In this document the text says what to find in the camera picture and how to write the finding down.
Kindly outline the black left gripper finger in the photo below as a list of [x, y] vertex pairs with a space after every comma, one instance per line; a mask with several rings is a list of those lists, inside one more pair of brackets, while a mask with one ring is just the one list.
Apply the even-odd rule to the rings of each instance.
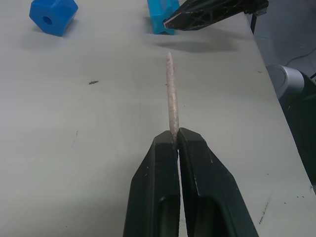
[[153, 142], [130, 185], [123, 236], [177, 237], [180, 185], [170, 131]]
[[196, 31], [241, 12], [253, 14], [266, 10], [267, 0], [187, 0], [167, 19], [167, 29]]
[[187, 235], [256, 237], [258, 233], [230, 171], [196, 132], [178, 132]]

